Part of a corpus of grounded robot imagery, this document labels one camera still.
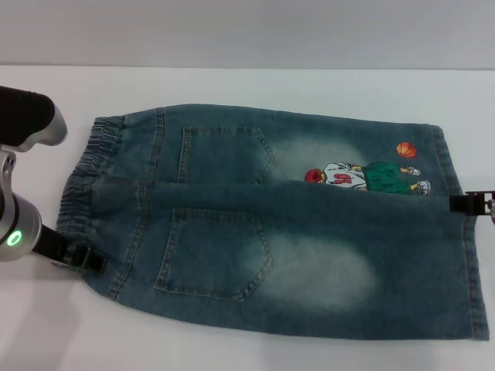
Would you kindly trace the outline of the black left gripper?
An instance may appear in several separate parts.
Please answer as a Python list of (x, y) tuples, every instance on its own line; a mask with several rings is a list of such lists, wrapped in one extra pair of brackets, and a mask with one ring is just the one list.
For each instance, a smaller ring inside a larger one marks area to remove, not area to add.
[(107, 263), (107, 258), (93, 247), (70, 242), (47, 226), (42, 226), (32, 252), (57, 263), (97, 273), (103, 272)]

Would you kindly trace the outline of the blue denim shorts with cartoon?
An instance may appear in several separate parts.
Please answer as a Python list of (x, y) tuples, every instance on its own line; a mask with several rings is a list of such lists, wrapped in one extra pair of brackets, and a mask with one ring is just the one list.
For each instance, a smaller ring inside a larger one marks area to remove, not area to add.
[(440, 127), (184, 104), (99, 117), (56, 224), (98, 294), (199, 325), (357, 340), (490, 330)]

